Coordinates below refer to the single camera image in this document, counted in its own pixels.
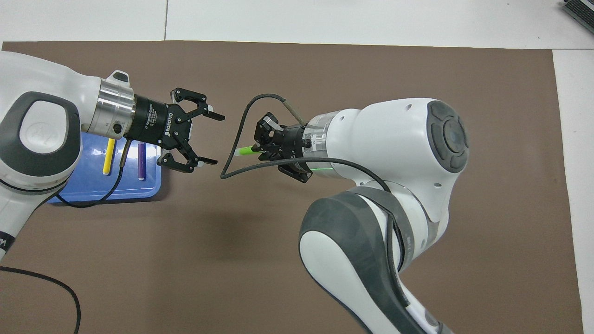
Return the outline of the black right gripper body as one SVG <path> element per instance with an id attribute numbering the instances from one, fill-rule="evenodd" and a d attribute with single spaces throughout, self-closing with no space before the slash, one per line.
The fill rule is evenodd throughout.
<path id="1" fill-rule="evenodd" d="M 310 148 L 310 140 L 303 139 L 305 128 L 299 124 L 288 127 L 282 126 L 281 144 L 275 146 L 274 152 L 278 154 L 293 154 L 297 151 L 303 153 L 304 148 Z"/>

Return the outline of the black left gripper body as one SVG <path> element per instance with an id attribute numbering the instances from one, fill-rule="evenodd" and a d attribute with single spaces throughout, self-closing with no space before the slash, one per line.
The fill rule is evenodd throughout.
<path id="1" fill-rule="evenodd" d="M 135 95 L 135 112 L 124 137 L 159 145 L 172 150 L 181 148 L 181 140 L 190 139 L 191 121 L 177 123 L 185 114 L 178 104 L 165 104 Z"/>

